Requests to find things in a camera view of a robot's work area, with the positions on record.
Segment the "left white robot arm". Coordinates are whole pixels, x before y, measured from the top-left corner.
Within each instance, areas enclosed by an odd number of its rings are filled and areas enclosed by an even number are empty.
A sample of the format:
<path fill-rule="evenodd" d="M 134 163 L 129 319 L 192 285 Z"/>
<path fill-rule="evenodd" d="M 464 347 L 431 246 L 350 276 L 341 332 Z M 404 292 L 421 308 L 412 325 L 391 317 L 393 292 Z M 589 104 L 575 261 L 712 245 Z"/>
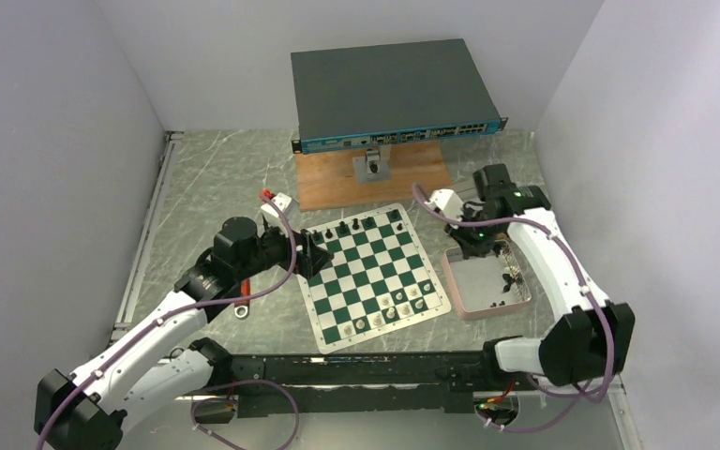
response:
<path fill-rule="evenodd" d="M 126 432 L 173 399 L 224 391 L 235 380 L 233 355 L 214 340 L 194 340 L 162 364 L 174 345 L 228 306 L 254 299 L 250 278 L 274 267 L 285 279 L 310 279 L 333 258 L 313 232 L 285 217 L 260 231 L 249 217 L 231 217 L 213 244 L 174 283 L 157 309 L 125 336 L 69 374 L 54 369 L 37 386 L 37 447 L 114 449 Z"/>

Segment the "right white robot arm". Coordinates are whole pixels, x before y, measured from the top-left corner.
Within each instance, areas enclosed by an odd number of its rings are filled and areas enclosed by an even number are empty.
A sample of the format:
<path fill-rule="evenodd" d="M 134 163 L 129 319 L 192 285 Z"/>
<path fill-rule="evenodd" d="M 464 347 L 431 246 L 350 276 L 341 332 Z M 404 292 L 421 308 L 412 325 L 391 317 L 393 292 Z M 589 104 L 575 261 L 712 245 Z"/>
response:
<path fill-rule="evenodd" d="M 447 234 L 464 258 L 500 254 L 504 236 L 525 257 L 551 306 L 554 323 L 540 338 L 504 337 L 484 346 L 479 364 L 484 385 L 501 389 L 516 372 L 556 386 L 610 380 L 623 370 L 636 317 L 615 304 L 592 280 L 566 243 L 547 195 L 538 186 L 514 183 L 503 164 L 472 176 L 476 196 L 464 201 L 453 189 L 434 191 L 430 209 L 449 222 Z"/>

